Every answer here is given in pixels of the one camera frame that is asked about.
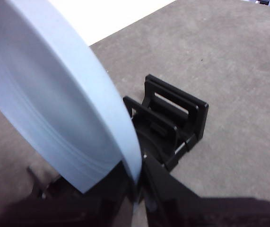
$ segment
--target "gray carpet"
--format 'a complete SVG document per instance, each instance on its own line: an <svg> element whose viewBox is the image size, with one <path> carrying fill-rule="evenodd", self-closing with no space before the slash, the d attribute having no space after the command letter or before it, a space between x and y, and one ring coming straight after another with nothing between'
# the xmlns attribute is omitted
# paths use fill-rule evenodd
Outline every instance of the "gray carpet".
<svg viewBox="0 0 270 227"><path fill-rule="evenodd" d="M269 7L178 0L92 49L121 96L141 101L151 73L209 103L204 138L173 176L200 196L270 200ZM27 165L56 175L0 113L0 209L30 192ZM147 226L144 213L133 226Z"/></svg>

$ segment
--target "black plastic mount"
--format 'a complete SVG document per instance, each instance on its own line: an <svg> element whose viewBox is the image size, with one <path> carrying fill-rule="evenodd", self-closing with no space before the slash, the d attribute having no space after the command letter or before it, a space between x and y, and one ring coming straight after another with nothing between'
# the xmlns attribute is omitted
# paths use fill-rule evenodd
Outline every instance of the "black plastic mount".
<svg viewBox="0 0 270 227"><path fill-rule="evenodd" d="M145 78L142 104L123 101L142 153L151 153L168 171L203 137L208 104L152 76Z"/></svg>

